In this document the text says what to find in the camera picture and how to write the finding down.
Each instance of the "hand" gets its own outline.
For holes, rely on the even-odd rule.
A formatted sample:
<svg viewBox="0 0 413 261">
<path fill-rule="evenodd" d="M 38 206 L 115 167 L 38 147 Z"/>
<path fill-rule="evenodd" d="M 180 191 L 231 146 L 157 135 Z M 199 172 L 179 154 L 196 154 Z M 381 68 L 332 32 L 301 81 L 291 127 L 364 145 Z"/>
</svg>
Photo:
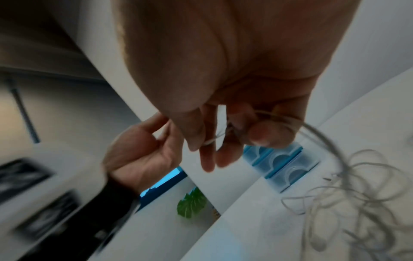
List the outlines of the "hand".
<svg viewBox="0 0 413 261">
<path fill-rule="evenodd" d="M 164 125 L 156 139 L 152 134 Z M 180 130 L 157 113 L 124 131 L 109 147 L 103 166 L 115 180 L 140 194 L 179 166 L 183 144 Z"/>
<path fill-rule="evenodd" d="M 200 148 L 202 167 L 227 166 L 243 144 L 295 138 L 254 110 L 304 120 L 310 93 L 359 0 L 112 0 L 125 63 L 148 99 Z M 235 133 L 201 147 L 227 105 Z"/>
</svg>

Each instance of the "green plant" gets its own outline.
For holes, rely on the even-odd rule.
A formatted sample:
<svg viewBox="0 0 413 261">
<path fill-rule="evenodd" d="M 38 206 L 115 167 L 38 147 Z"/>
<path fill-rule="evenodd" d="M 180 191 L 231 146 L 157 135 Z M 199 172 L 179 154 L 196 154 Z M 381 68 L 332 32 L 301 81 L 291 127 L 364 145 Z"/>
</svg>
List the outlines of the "green plant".
<svg viewBox="0 0 413 261">
<path fill-rule="evenodd" d="M 195 187 L 184 199 L 180 200 L 176 206 L 178 215 L 191 218 L 198 214 L 207 205 L 207 198 L 202 194 L 198 187 Z"/>
</svg>

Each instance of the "tangled cable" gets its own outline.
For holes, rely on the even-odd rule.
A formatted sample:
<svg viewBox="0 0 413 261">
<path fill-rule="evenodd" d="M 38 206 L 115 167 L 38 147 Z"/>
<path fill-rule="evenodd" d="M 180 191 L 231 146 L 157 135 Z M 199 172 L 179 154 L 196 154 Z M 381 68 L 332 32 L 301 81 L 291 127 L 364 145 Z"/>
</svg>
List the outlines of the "tangled cable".
<svg viewBox="0 0 413 261">
<path fill-rule="evenodd" d="M 327 150 L 335 157 L 340 169 L 338 173 L 332 175 L 328 185 L 315 187 L 307 191 L 303 196 L 284 197 L 281 200 L 283 206 L 293 214 L 305 214 L 305 225 L 302 232 L 301 244 L 302 261 L 305 260 L 305 252 L 308 250 L 308 246 L 317 252 L 323 252 L 327 249 L 329 242 L 338 235 L 340 231 L 340 217 L 339 214 L 331 209 L 344 201 L 350 203 L 357 211 L 354 229 L 342 229 L 343 235 L 347 236 L 347 239 L 345 240 L 350 246 L 350 260 L 357 260 L 356 256 L 360 251 L 369 255 L 372 261 L 413 260 L 413 247 L 410 249 L 397 249 L 396 247 L 398 241 L 396 234 L 411 232 L 413 230 L 413 224 L 405 225 L 401 223 L 393 211 L 386 205 L 386 203 L 404 196 L 412 187 L 412 181 L 407 173 L 389 165 L 386 158 L 375 150 L 361 150 L 346 159 L 341 150 L 329 138 L 311 125 L 295 118 L 279 116 L 266 111 L 255 112 L 257 114 L 270 116 L 272 120 L 276 120 L 293 132 L 300 132 L 306 138 Z M 300 127 L 303 127 L 316 138 L 313 138 L 300 130 Z M 212 143 L 215 139 L 230 131 L 232 131 L 232 128 L 228 126 L 225 132 L 206 141 L 205 145 Z M 352 165 L 350 164 L 355 157 L 366 153 L 375 154 L 380 162 L 360 162 Z M 373 187 L 366 178 L 358 173 L 357 170 L 359 168 L 366 166 L 386 170 L 386 177 L 377 187 Z M 404 179 L 400 182 L 401 188 L 390 196 L 379 198 L 378 195 L 380 192 L 382 192 L 388 185 L 389 181 L 396 177 L 402 177 Z M 316 190 L 321 190 L 321 193 L 315 195 L 310 194 Z M 344 197 L 332 200 L 334 196 L 337 197 L 339 192 L 342 192 Z M 305 200 L 310 198 L 313 199 L 312 205 L 307 209 Z M 300 211 L 293 210 L 285 203 L 286 200 L 301 200 L 302 209 Z M 324 239 L 314 232 L 314 223 L 321 210 L 331 210 L 333 215 L 337 218 L 337 226 L 328 239 Z M 390 221 L 384 221 L 381 217 L 384 213 L 387 213 L 390 216 Z M 370 221 L 370 225 L 363 230 L 362 223 L 366 220 Z"/>
</svg>

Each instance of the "monstera leaf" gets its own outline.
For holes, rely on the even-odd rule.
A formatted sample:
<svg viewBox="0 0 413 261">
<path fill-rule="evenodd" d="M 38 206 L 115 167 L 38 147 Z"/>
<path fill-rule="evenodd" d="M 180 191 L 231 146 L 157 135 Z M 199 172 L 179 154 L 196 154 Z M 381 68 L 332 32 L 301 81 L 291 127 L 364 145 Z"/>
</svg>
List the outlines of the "monstera leaf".
<svg viewBox="0 0 413 261">
<path fill-rule="evenodd" d="M 207 198 L 202 194 L 198 187 L 194 188 L 184 199 L 180 200 L 176 206 L 178 215 L 191 218 L 198 214 L 206 205 Z"/>
</svg>

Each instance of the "black sleeve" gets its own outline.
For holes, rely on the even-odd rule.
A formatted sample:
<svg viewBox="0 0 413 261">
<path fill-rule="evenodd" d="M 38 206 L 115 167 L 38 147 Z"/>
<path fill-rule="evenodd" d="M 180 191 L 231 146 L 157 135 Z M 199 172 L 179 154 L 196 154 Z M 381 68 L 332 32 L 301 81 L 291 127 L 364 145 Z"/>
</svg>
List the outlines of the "black sleeve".
<svg viewBox="0 0 413 261">
<path fill-rule="evenodd" d="M 126 222 L 139 199 L 109 178 L 93 200 L 19 261 L 87 260 Z"/>
</svg>

